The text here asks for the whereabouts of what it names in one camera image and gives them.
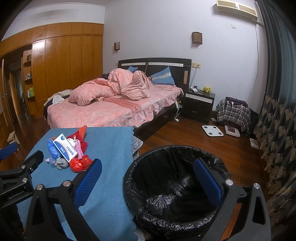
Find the blue plastic bag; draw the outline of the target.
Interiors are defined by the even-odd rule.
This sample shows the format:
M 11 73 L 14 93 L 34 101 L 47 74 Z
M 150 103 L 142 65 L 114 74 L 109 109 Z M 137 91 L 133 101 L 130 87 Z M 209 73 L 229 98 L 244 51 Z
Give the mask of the blue plastic bag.
M 61 153 L 59 152 L 59 150 L 57 149 L 57 147 L 54 145 L 53 140 L 51 138 L 49 138 L 47 140 L 47 147 L 48 147 L 48 151 L 50 153 L 50 156 L 54 160 L 62 157 Z

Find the grey white tissue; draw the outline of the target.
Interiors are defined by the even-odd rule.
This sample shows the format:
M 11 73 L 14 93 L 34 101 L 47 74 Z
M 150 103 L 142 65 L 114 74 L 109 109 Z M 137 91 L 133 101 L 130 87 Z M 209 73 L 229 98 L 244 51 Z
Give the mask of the grey white tissue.
M 57 158 L 56 160 L 53 158 L 47 158 L 46 162 L 54 165 L 59 170 L 67 169 L 69 167 L 69 163 L 64 158 Z

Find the white blue paper box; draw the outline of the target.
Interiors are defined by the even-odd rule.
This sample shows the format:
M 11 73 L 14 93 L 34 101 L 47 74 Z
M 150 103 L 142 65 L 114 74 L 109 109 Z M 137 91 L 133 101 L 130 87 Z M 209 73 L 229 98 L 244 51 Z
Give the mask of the white blue paper box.
M 67 162 L 70 162 L 78 155 L 75 148 L 62 133 L 53 140 L 53 143 Z

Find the red plastic bag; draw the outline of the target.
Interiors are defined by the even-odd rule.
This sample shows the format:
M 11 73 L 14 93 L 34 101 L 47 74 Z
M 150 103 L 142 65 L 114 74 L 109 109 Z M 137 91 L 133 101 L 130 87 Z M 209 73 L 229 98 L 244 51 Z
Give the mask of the red plastic bag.
M 69 163 L 69 166 L 72 171 L 74 171 L 75 173 L 79 173 L 87 170 L 91 166 L 92 162 L 93 161 L 89 158 L 88 155 L 83 155 L 81 159 L 72 159 Z

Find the red cloth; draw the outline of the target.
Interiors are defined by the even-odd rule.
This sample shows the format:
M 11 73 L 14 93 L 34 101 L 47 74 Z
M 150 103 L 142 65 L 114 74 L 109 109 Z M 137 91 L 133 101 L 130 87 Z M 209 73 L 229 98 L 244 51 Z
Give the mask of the red cloth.
M 85 153 L 88 143 L 84 141 L 84 138 L 81 137 L 79 131 L 76 131 L 74 134 L 69 135 L 67 138 L 71 138 L 73 140 L 79 140 L 80 146 L 81 146 L 81 151 L 82 151 L 82 153 Z

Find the orange foam net sleeve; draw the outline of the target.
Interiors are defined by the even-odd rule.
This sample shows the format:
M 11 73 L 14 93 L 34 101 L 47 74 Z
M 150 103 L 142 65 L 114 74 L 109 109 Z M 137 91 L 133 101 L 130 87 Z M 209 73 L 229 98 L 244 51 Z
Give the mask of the orange foam net sleeve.
M 80 128 L 78 129 L 79 136 L 80 136 L 82 139 L 84 139 L 84 137 L 85 137 L 86 130 L 87 130 L 87 126 L 86 126 L 86 125 L 84 125 L 84 126 L 82 126 L 82 127 L 80 127 Z

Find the white small stool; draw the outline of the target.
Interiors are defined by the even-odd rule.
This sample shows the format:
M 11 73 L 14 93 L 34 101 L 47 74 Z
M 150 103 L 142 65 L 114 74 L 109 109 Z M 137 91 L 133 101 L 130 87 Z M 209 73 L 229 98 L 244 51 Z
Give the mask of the white small stool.
M 12 143 L 17 143 L 18 145 L 20 144 L 20 141 L 19 141 L 18 137 L 16 136 L 16 132 L 15 131 L 12 131 L 9 134 L 8 139 L 7 139 L 7 142 L 9 144 L 12 144 Z

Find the pink plastic wrapper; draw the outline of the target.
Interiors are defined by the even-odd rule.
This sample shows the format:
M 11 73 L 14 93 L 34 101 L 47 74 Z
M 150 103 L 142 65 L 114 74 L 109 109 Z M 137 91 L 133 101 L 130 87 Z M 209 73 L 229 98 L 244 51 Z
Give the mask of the pink plastic wrapper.
M 67 138 L 67 140 L 72 145 L 72 147 L 76 150 L 76 152 L 77 152 L 76 158 L 81 160 L 82 156 L 83 156 L 81 144 L 80 144 L 80 141 L 78 139 L 75 139 L 75 138 L 76 138 L 76 136 L 74 136 L 74 138 Z

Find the clothes pile on bed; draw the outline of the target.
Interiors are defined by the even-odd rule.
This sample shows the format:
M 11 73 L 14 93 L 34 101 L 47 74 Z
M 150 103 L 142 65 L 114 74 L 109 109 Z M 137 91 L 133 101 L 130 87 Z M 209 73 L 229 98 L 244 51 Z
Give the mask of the clothes pile on bed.
M 72 89 L 66 89 L 60 92 L 57 92 L 53 94 L 51 97 L 47 99 L 47 101 L 44 103 L 44 107 L 51 101 L 53 105 L 59 104 L 60 102 L 63 102 L 64 99 L 68 98 L 70 94 L 72 93 Z

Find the patterned dark curtain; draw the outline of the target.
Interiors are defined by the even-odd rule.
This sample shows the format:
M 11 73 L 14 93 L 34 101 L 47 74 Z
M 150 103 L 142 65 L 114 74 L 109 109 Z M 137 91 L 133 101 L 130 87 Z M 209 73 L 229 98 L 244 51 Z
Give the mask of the patterned dark curtain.
M 272 240 L 295 240 L 295 39 L 272 1 L 258 1 L 268 73 L 256 137 L 266 162 Z

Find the white bathroom scale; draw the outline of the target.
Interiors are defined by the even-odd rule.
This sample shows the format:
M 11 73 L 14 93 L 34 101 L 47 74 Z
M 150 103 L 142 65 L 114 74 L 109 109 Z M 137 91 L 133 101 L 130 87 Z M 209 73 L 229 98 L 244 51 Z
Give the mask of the white bathroom scale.
M 224 133 L 217 127 L 212 125 L 203 125 L 202 129 L 209 137 L 223 137 Z

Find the wooden wardrobe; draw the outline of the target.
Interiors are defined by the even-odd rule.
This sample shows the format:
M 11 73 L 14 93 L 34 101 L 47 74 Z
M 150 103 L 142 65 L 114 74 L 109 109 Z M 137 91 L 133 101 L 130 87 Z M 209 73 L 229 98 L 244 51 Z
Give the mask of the wooden wardrobe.
M 30 28 L 1 41 L 1 56 L 22 47 L 29 48 L 22 60 L 31 56 L 23 74 L 33 75 L 32 81 L 23 85 L 26 91 L 34 91 L 26 105 L 37 118 L 48 97 L 103 73 L 103 24 L 67 22 Z

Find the black bedside cabinet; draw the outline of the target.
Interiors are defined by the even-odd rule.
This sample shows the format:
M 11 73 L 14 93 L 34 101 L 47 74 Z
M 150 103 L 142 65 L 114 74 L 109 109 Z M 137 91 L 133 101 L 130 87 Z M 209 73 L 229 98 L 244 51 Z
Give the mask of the black bedside cabinet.
M 194 92 L 188 89 L 183 99 L 182 116 L 208 125 L 214 100 L 215 94 L 213 93 Z

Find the wall lamp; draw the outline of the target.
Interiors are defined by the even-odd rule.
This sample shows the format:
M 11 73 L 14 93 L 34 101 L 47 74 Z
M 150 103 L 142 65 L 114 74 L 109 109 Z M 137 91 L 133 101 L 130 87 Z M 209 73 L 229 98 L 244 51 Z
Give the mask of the wall lamp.
M 203 44 L 203 34 L 201 32 L 192 32 L 192 44 Z
M 120 50 L 120 42 L 115 42 L 114 43 L 114 51 L 119 51 Z

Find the wall power outlet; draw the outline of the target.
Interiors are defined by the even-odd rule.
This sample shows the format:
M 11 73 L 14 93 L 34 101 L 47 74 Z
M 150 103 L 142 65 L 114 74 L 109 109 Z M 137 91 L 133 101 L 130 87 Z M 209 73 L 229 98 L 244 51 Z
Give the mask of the wall power outlet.
M 200 69 L 201 68 L 201 64 L 200 63 L 192 62 L 192 68 L 198 68 L 198 69 Z

